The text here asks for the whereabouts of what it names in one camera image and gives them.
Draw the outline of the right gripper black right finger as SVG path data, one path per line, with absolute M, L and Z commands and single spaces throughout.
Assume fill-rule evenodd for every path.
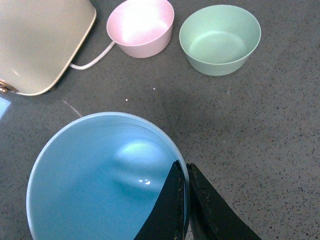
M 194 163 L 186 165 L 190 183 L 190 225 L 195 240 L 259 240 Z

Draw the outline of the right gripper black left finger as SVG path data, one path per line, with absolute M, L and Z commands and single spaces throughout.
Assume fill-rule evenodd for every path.
M 173 162 L 155 205 L 136 240 L 184 240 L 186 180 L 181 164 Z

